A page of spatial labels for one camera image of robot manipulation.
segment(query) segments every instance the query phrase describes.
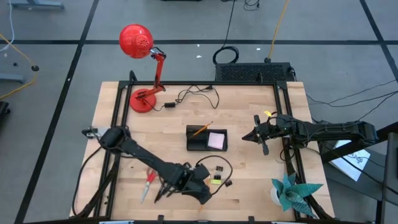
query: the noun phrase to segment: lamp base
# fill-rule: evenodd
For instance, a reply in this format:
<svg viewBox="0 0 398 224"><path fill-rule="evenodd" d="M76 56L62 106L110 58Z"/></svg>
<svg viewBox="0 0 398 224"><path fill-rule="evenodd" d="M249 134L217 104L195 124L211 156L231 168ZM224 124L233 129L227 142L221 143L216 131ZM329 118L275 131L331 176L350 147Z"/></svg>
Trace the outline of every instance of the lamp base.
<svg viewBox="0 0 398 224"><path fill-rule="evenodd" d="M156 105L156 96L150 95L145 97L144 100L137 99L137 96L144 92L149 91L147 89L136 90L130 97L130 106L137 113L146 113L152 110L152 107Z"/></svg>

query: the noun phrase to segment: yellow cable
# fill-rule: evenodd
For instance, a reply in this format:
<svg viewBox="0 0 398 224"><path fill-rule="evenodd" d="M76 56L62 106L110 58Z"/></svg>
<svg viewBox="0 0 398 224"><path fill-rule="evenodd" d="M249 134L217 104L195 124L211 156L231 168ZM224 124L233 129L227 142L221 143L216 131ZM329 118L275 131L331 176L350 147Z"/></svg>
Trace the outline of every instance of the yellow cable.
<svg viewBox="0 0 398 224"><path fill-rule="evenodd" d="M16 50L16 51L17 51L18 53L20 53L22 56L24 56L24 57L29 61L29 63L30 63L32 66L35 66L35 63L34 63L28 56L26 56L26 55L25 55L24 53L22 53L17 47L15 47L12 43L10 43L2 34L0 34L0 37L1 37L3 40L5 40L14 50ZM34 76L33 76L32 81L30 81L29 83L26 83L26 84L22 85L22 86L19 87L19 88L16 88L15 90L12 90L11 92L9 92L9 93L7 93L7 94L5 94L5 95L3 95L3 96L0 96L0 100L3 99L3 98L5 98L5 97L7 97L7 96L12 95L13 93L15 93L15 92L17 92L17 91L19 91L19 90L21 90L21 89L23 89L23 88L25 88L25 87L31 85L31 84L33 84L33 83L36 81L36 78L37 78L37 72L34 72Z"/></svg>
<svg viewBox="0 0 398 224"><path fill-rule="evenodd" d="M275 32L274 32L274 38L272 39L271 49L270 49L270 51L269 51L268 58L271 58L272 51L274 50L274 42L275 42L275 39L276 39L276 35L278 34L279 25L280 25L280 22L282 22L282 18L283 18L284 15L285 15L285 11L286 11L287 4L288 4L288 3L289 3L289 0L286 0L285 6L284 6L284 10L282 11L282 14L281 14L280 17L279 17L278 24L276 25Z"/></svg>

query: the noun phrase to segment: wooden tabletop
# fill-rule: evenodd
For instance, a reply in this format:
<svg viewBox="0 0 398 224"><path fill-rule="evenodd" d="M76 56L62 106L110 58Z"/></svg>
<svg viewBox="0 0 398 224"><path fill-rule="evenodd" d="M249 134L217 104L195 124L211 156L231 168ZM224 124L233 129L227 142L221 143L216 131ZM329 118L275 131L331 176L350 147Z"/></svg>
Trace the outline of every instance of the wooden tabletop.
<svg viewBox="0 0 398 224"><path fill-rule="evenodd" d="M110 125L117 87L117 82L103 82L93 126ZM166 92L156 94L156 108L159 109L165 102L173 102L177 94L188 87L166 86ZM135 86L133 91L140 88L151 88L151 86ZM241 140L253 129L255 114L258 114L264 122L267 118L264 114L265 110L276 111L272 87L235 85L215 86L215 88L220 94L220 105L216 110L204 96L187 95L184 101L175 108L164 108L160 112L152 110L139 114L130 109L127 125L130 127L132 138L138 144L164 161L195 164L197 160L210 154L225 157L232 163L234 169L231 178L233 184L223 187L205 204L201 212L199 212L199 202L187 195L175 194L169 198L163 197L154 203L160 187L158 180L152 183L144 203L141 204L140 198L146 182L147 166L137 159L122 158L112 219L156 220L158 215L164 215L165 220L233 221L248 220L248 216L254 216L256 221L294 220L293 211L283 212L282 207L275 205L270 197L271 179L281 179L286 170L284 162L279 158L282 141L280 139L268 140L270 153L264 156L260 145ZM288 88L294 117L302 121L311 121L303 83L288 83ZM213 91L206 95L212 102L216 102L217 98ZM209 128L228 130L228 150L226 152L188 152L185 137L186 125L205 125L211 121L214 123ZM98 146L96 140L89 140L84 160ZM311 142L308 146L318 150L315 142ZM324 184L313 196L329 215L334 216L320 156L308 149L302 149L301 152L307 182ZM75 204L77 211L82 210L98 188L104 153L105 151L101 150L95 155L82 173ZM222 174L224 178L230 172L228 165L221 159L211 158L203 163L212 175L215 174L216 166L224 167ZM212 191L216 188L217 185L211 186ZM101 206L102 215L105 213L105 207L105 205Z"/></svg>

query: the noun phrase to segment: gray floor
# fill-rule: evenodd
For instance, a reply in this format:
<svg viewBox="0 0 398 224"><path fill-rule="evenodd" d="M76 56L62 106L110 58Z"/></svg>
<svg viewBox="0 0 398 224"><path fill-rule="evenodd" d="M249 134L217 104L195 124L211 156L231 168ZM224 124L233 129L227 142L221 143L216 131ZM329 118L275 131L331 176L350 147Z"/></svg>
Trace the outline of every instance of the gray floor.
<svg viewBox="0 0 398 224"><path fill-rule="evenodd" d="M65 1L65 11L14 10L17 40L78 40L93 0ZM385 40L398 40L394 0L367 0ZM0 32L11 37L7 0L0 0ZM147 26L157 40L224 39L231 2L163 2L160 0L101 0L88 33L88 40L117 40L119 31L130 23ZM258 11L244 11L236 3L230 39L271 39L283 1L261 0ZM281 24L278 39L284 40L376 40L357 0L291 1ZM76 45L17 45L40 66L37 83L6 101L12 113L0 134L0 217L12 223L29 182L54 109L67 76ZM270 45L235 45L239 62L262 62ZM164 80L213 80L211 61L220 46L214 44L159 45L167 53ZM398 46L389 45L394 58ZM21 73L32 78L28 64L13 50L0 53L0 72ZM220 62L231 60L228 52ZM276 45L273 62L290 62L307 93L316 100L330 101L395 79L379 45ZM133 69L139 80L152 80L156 62L151 58L133 60L118 45L84 45L65 105L46 158L39 183L27 212L26 222L66 218L80 168L86 139L80 134L91 124L101 82L125 80ZM18 87L0 82L0 95ZM396 90L391 83L344 101L371 98ZM356 120L375 107L379 100L349 108L311 105L315 119L331 122ZM397 121L398 97L393 96L364 118L377 128ZM383 146L375 150L385 152ZM329 182L336 217L365 222L374 219L376 201ZM398 208L388 207L388 219L395 220Z"/></svg>

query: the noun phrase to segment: white cable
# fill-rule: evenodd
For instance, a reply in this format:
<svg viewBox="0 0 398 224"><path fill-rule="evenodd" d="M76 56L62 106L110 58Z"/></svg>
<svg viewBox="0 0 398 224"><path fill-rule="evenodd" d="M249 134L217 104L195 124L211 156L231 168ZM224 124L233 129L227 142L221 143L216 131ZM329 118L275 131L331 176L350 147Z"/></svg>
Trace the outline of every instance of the white cable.
<svg viewBox="0 0 398 224"><path fill-rule="evenodd" d="M14 37L15 37L15 36L14 36L14 26L12 25L12 5L11 5L11 0L8 0L8 3L9 3L9 5L10 5L10 25L11 25L11 31L12 31L12 39L11 39L11 41L10 41L9 44L7 44L5 47L3 47L3 48L0 50L0 52L2 52L3 50L7 50L8 47L10 46L10 44L13 43Z"/></svg>

